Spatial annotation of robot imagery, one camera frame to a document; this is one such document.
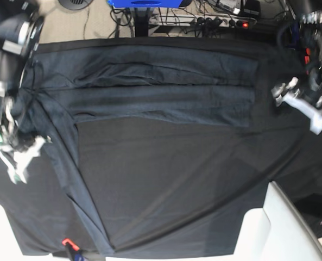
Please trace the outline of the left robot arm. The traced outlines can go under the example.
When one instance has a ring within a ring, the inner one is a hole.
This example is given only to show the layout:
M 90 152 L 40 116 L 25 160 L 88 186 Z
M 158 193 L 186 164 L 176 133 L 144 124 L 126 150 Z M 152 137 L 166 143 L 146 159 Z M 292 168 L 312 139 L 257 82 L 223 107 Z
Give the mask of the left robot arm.
M 286 1 L 286 5 L 291 17 L 277 32 L 277 47 L 286 58 L 282 38 L 291 29 L 305 73 L 277 83 L 271 93 L 276 106 L 287 104 L 304 114 L 310 131 L 318 135 L 322 133 L 322 1 Z

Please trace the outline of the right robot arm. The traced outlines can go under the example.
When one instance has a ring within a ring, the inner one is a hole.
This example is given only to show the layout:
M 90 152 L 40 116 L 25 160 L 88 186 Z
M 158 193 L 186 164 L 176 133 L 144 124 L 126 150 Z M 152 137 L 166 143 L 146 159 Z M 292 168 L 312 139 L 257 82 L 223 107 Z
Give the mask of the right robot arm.
M 26 183 L 27 167 L 40 156 L 46 139 L 20 131 L 28 106 L 18 118 L 12 110 L 27 67 L 39 45 L 45 18 L 38 1 L 0 1 L 0 159 L 13 183 Z

